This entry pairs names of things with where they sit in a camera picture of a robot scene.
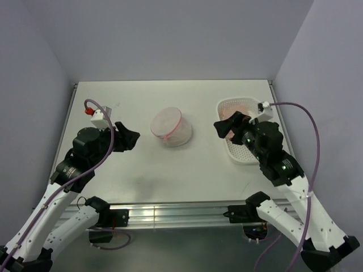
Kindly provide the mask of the white mesh laundry bag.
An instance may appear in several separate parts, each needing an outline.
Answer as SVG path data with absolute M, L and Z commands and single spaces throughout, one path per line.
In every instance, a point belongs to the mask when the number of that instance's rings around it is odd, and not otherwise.
M 162 109 L 152 119 L 150 130 L 168 147 L 178 147 L 187 143 L 192 136 L 192 126 L 183 117 L 179 108 Z

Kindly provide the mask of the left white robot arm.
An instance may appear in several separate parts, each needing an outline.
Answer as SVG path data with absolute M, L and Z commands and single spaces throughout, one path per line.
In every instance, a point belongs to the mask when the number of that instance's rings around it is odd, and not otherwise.
M 65 209 L 95 176 L 112 152 L 132 150 L 140 133 L 121 122 L 112 128 L 86 127 L 73 139 L 72 148 L 57 166 L 47 189 L 17 234 L 1 247 L 1 270 L 49 271 L 56 254 L 86 229 L 104 226 L 111 218 L 108 202 L 91 197 L 75 216 L 56 227 Z

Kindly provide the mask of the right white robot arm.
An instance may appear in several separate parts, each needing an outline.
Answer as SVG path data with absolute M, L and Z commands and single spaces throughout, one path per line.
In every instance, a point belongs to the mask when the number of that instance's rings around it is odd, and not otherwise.
M 232 222 L 265 221 L 273 225 L 298 250 L 311 271 L 329 271 L 355 251 L 360 243 L 342 231 L 326 212 L 298 162 L 283 149 L 283 134 L 275 122 L 259 121 L 236 111 L 217 121 L 214 127 L 220 138 L 233 133 L 233 144 L 245 146 L 257 159 L 262 174 L 280 191 L 298 215 L 295 219 L 263 192 L 245 200 L 238 211 L 224 214 Z

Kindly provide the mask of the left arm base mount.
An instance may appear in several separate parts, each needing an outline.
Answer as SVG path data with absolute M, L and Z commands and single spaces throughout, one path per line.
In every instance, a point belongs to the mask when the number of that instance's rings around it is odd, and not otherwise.
M 126 237 L 126 243 L 124 247 L 131 242 L 131 236 L 124 231 L 113 232 L 118 228 L 124 228 L 128 226 L 129 210 L 128 209 L 111 209 L 107 212 L 101 213 L 98 222 L 94 225 L 89 233 L 88 240 L 94 245 L 110 243 L 116 235 Z

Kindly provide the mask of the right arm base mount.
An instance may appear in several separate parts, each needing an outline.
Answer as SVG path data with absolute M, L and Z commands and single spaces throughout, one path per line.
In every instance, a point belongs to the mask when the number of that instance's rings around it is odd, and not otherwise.
M 253 241 L 266 239 L 268 236 L 267 222 L 259 218 L 256 209 L 249 205 L 230 205 L 223 213 L 230 224 L 241 224 L 244 235 Z

